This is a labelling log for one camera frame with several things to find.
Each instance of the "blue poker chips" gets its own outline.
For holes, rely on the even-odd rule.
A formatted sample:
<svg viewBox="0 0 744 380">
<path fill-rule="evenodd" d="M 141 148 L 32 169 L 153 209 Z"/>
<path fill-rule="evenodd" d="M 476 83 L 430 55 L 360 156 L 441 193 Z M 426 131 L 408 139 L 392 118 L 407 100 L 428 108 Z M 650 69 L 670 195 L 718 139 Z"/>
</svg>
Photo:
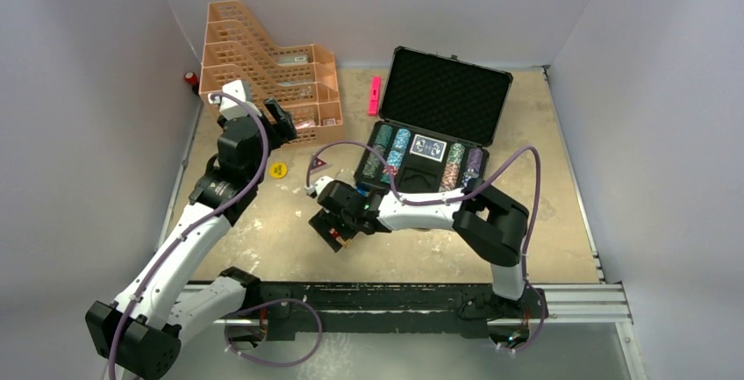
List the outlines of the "blue poker chips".
<svg viewBox="0 0 744 380">
<path fill-rule="evenodd" d="M 411 139 L 411 132 L 401 128 L 398 129 L 396 133 L 396 138 L 393 140 L 393 146 L 390 150 L 390 154 L 388 155 L 388 165 L 393 167 L 393 176 L 397 174 L 397 171 L 400 169 L 400 165 L 403 163 L 403 156 L 405 153 L 405 149 L 408 147 L 408 141 Z M 387 172 L 383 173 L 383 176 L 380 177 L 380 181 L 383 183 L 389 184 L 392 178 L 390 177 L 390 174 Z"/>
<path fill-rule="evenodd" d="M 468 163 L 465 164 L 465 174 L 462 176 L 462 187 L 467 187 L 470 180 L 481 175 L 481 162 L 483 162 L 483 150 L 470 149 Z"/>
</svg>

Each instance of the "black case lid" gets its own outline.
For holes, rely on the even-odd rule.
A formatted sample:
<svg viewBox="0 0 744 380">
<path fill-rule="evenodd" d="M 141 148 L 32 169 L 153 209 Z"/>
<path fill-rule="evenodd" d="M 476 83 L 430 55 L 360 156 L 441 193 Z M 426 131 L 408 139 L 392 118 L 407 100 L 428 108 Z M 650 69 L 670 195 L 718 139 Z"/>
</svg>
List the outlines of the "black case lid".
<svg viewBox="0 0 744 380">
<path fill-rule="evenodd" d="M 512 75 L 398 47 L 380 116 L 403 125 L 489 146 Z"/>
</svg>

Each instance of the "stack of poker chips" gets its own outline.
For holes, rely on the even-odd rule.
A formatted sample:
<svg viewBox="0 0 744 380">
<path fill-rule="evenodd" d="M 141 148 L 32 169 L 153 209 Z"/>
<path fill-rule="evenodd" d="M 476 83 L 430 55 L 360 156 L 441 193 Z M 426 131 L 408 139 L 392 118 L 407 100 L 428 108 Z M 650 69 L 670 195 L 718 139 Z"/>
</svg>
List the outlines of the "stack of poker chips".
<svg viewBox="0 0 744 380">
<path fill-rule="evenodd" d="M 454 190 L 454 186 L 457 184 L 457 176 L 460 174 L 460 162 L 463 155 L 465 155 L 465 146 L 460 143 L 455 143 L 449 148 L 447 164 L 445 164 L 444 174 L 442 174 L 440 192 Z"/>
<path fill-rule="evenodd" d="M 375 136 L 375 141 L 372 143 L 372 148 L 377 151 L 381 156 L 385 156 L 385 151 L 390 144 L 390 138 L 393 135 L 393 127 L 389 125 L 383 125 Z M 377 170 L 383 165 L 374 154 L 369 154 L 367 161 L 364 162 L 364 169 L 361 171 L 363 176 L 367 178 L 374 178 Z"/>
<path fill-rule="evenodd" d="M 398 129 L 396 138 L 393 140 L 393 147 L 390 149 L 390 155 L 388 155 L 388 165 L 394 168 L 393 176 L 395 176 L 397 171 L 400 169 L 400 165 L 403 163 L 403 155 L 405 154 L 405 149 L 408 147 L 408 140 L 410 139 L 411 132 L 404 128 Z M 385 172 L 383 176 L 380 177 L 380 181 L 383 183 L 390 184 L 391 180 L 392 178 L 388 172 Z"/>
<path fill-rule="evenodd" d="M 468 162 L 465 164 L 465 174 L 462 176 L 462 187 L 468 186 L 468 181 L 481 175 L 481 162 L 483 162 L 483 150 L 470 149 Z"/>
</svg>

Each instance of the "orange desk organizer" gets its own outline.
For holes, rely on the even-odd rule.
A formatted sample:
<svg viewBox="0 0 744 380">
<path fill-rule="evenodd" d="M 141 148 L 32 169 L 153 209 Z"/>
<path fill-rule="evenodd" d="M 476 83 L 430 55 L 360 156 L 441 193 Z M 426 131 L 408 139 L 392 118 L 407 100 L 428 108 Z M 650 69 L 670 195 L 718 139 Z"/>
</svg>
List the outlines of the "orange desk organizer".
<svg viewBox="0 0 744 380">
<path fill-rule="evenodd" d="M 292 115 L 297 139 L 285 147 L 323 145 L 345 137 L 336 61 L 317 44 L 279 47 L 240 1 L 211 3 L 204 35 L 199 95 L 207 97 L 234 80 L 250 84 L 254 103 L 276 99 Z"/>
</svg>

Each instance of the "red object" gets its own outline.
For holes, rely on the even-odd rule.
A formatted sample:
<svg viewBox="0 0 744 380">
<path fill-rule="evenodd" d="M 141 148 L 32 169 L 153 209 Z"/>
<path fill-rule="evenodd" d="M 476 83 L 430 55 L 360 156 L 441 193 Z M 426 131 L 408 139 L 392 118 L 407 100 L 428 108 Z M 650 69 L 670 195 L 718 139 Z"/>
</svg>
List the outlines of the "red object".
<svg viewBox="0 0 744 380">
<path fill-rule="evenodd" d="M 330 166 L 331 166 L 330 163 L 328 163 L 326 161 L 323 161 L 320 158 L 315 158 L 315 161 L 310 166 L 310 173 L 311 174 L 315 174 L 316 172 L 318 172 L 320 170 L 323 170 L 323 169 L 325 169 L 327 167 L 330 167 Z"/>
<path fill-rule="evenodd" d="M 367 114 L 377 115 L 377 107 L 380 104 L 380 76 L 372 77 L 372 86 L 369 88 L 369 108 Z"/>
<path fill-rule="evenodd" d="M 188 82 L 191 86 L 198 86 L 199 85 L 199 78 L 196 74 L 193 72 L 186 73 L 183 75 L 183 80 Z"/>
<path fill-rule="evenodd" d="M 266 319 L 266 313 L 268 312 L 268 308 L 263 307 L 261 308 L 261 317 L 258 319 L 258 327 L 261 328 L 261 331 L 266 333 L 266 325 L 264 325 L 263 321 Z"/>
<path fill-rule="evenodd" d="M 397 167 L 389 165 L 388 167 L 385 167 L 385 169 L 383 169 L 383 173 L 390 174 L 391 176 L 395 177 L 397 176 Z"/>
</svg>

